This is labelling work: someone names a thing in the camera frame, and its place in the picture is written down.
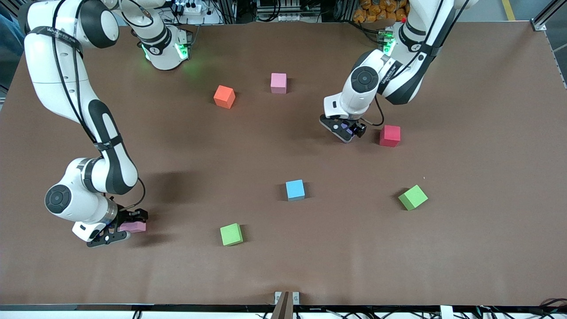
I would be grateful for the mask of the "red foam cube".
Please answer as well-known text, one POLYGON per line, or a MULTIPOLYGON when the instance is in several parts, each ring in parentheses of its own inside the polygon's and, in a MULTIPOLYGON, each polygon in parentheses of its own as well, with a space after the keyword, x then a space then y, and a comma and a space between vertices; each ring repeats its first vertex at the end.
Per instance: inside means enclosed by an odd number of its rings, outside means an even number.
POLYGON ((401 141, 401 127, 384 125, 380 131, 379 145, 382 147, 396 147, 401 141))

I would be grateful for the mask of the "green foam cube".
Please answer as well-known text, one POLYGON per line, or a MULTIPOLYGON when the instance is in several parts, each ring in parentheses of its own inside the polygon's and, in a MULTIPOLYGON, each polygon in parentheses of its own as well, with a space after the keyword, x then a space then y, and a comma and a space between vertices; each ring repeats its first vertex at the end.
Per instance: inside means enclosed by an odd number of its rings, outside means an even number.
POLYGON ((219 228, 223 246, 232 246, 244 241, 241 225, 233 223, 219 228))
POLYGON ((399 195, 398 199, 403 207, 410 211, 426 202, 428 197, 419 185, 415 185, 399 195))

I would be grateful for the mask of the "paper table cover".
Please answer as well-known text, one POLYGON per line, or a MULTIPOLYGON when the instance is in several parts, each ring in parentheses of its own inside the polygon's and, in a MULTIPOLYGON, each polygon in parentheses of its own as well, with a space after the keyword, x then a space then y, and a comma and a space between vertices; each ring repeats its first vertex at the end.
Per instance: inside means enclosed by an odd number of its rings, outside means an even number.
POLYGON ((86 49, 146 184, 146 232, 88 248, 44 206, 97 152, 45 109, 23 58, 0 111, 0 303, 539 305, 567 298, 567 89, 528 22, 458 23, 407 105, 380 98, 397 147, 318 121, 371 48, 338 23, 202 27, 154 68, 128 28, 86 49), (287 93, 271 93, 271 74, 287 93), (219 107, 219 85, 235 91, 219 107), (287 201, 285 183, 306 197, 287 201), (419 185, 428 200, 406 210, 419 185), (220 227, 244 241, 223 246, 220 227))

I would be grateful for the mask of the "blue foam cube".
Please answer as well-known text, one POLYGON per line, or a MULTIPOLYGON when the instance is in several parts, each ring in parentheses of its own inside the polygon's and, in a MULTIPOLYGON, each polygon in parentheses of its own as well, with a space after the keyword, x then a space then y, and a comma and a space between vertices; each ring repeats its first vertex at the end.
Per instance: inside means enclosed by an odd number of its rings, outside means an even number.
POLYGON ((287 201, 302 200, 306 197, 303 180, 290 180, 285 183, 287 201))

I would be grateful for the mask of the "orange packaged goods pile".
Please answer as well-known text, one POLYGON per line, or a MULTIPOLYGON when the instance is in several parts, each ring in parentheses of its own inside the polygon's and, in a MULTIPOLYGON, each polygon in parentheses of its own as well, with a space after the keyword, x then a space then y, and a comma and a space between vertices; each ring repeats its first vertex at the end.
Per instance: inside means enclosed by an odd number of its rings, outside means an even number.
POLYGON ((358 0, 352 20, 355 23, 373 23, 385 19, 405 22, 410 10, 409 0, 358 0))

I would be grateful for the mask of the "equipment rack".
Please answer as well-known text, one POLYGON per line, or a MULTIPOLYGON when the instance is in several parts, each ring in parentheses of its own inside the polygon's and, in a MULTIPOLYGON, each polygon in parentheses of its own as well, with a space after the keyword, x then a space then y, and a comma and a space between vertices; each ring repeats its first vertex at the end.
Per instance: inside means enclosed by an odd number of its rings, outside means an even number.
POLYGON ((263 22, 319 22, 322 0, 254 0, 253 12, 263 22))

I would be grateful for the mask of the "orange foam cube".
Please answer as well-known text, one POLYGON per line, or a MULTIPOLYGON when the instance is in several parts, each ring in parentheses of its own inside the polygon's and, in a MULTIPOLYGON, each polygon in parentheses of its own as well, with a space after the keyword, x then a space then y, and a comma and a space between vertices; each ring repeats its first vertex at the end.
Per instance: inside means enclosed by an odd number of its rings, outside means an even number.
POLYGON ((214 102, 217 106, 231 109, 235 101, 235 91, 231 87, 219 85, 214 94, 214 102))

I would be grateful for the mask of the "white power strip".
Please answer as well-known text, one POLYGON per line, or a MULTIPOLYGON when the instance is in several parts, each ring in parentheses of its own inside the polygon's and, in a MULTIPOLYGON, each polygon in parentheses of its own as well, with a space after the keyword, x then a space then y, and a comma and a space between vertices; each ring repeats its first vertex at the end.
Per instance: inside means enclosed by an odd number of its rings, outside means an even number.
POLYGON ((202 0, 172 0, 171 8, 177 16, 201 16, 205 12, 202 0))

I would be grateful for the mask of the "person in blue clothing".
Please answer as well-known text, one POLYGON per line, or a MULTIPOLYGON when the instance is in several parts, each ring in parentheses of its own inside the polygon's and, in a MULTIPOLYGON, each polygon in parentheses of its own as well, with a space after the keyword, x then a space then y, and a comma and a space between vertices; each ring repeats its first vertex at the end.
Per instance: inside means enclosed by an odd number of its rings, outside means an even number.
POLYGON ((23 46, 23 40, 18 21, 13 19, 8 10, 0 7, 0 47, 16 50, 23 46))

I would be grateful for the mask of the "aluminium frame profile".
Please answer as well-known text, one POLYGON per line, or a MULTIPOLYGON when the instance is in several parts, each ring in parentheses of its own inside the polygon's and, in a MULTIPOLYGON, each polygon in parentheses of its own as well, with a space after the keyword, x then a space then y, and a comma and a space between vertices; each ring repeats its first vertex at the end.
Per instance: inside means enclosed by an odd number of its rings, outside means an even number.
POLYGON ((532 29, 534 31, 545 31, 547 21, 565 4, 567 4, 567 0, 550 0, 545 8, 530 20, 532 29))

